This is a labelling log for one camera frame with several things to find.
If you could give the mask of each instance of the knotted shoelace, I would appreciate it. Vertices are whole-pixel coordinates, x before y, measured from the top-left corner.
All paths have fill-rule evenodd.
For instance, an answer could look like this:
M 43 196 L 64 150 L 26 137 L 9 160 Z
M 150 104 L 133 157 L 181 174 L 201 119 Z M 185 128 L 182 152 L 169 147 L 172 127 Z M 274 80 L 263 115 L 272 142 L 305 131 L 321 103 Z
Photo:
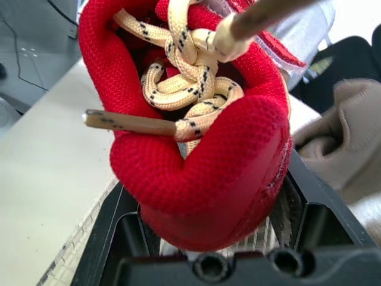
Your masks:
M 115 22 L 126 31 L 164 48 L 169 62 L 179 69 L 180 74 L 159 82 L 164 73 L 164 62 L 157 60 L 149 66 L 140 82 L 144 98 L 155 108 L 173 111 L 194 104 L 184 119 L 176 122 L 175 140 L 186 142 L 186 155 L 198 145 L 218 115 L 244 96 L 236 82 L 227 77 L 216 77 L 216 74 L 218 61 L 238 58 L 251 43 L 251 40 L 234 41 L 232 38 L 229 28 L 234 13 L 221 21 L 216 32 L 189 30 L 189 6 L 201 1 L 171 0 L 169 30 L 138 21 L 125 10 L 114 16 Z

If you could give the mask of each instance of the red mesh fabric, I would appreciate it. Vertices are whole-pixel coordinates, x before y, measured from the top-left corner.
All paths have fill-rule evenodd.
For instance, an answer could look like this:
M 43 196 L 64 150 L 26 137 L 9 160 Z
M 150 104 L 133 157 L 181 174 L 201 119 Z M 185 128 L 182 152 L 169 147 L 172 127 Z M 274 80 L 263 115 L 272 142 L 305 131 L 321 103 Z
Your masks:
M 143 17 L 156 2 L 90 0 L 82 14 L 80 47 L 108 111 L 161 117 L 143 99 L 129 43 L 111 24 L 122 7 Z M 167 4 L 156 6 L 162 20 Z M 205 6 L 189 10 L 191 29 L 215 29 L 219 21 Z M 115 133 L 115 174 L 151 228 L 184 249 L 215 250 L 249 234 L 268 215 L 286 173 L 291 145 L 280 74 L 256 44 L 233 64 L 245 79 L 245 98 L 222 112 L 186 160 L 171 138 Z

